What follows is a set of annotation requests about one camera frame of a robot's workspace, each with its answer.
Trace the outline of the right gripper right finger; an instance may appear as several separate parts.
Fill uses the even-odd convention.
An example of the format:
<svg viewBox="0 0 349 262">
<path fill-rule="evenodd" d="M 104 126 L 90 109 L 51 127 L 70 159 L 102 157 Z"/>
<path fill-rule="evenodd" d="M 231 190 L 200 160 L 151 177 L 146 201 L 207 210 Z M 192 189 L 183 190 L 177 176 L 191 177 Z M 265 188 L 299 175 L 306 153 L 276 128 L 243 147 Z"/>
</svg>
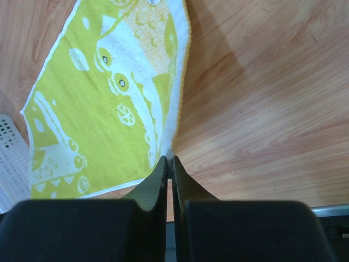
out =
<svg viewBox="0 0 349 262">
<path fill-rule="evenodd" d="M 219 200 L 172 162 L 178 261 L 334 261 L 315 214 L 297 201 Z"/>
</svg>

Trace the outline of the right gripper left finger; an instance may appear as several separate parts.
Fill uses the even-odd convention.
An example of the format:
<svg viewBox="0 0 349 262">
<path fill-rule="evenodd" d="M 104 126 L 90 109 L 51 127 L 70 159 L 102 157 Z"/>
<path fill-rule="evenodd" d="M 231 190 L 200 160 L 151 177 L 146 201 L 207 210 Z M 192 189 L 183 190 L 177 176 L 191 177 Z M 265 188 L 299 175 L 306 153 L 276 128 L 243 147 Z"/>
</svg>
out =
<svg viewBox="0 0 349 262">
<path fill-rule="evenodd" d="M 1 261 L 164 261 L 167 159 L 120 199 L 26 200 L 1 216 Z"/>
</svg>

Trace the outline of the yellow green towel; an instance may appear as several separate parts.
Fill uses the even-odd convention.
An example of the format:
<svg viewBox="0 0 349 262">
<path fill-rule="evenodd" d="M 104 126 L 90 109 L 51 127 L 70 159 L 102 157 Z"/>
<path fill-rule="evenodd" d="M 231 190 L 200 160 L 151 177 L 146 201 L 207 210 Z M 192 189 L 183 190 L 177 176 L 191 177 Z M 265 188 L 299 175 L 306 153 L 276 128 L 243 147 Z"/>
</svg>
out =
<svg viewBox="0 0 349 262">
<path fill-rule="evenodd" d="M 31 198 L 128 188 L 170 157 L 190 42 L 185 1 L 77 1 L 21 110 Z"/>
</svg>

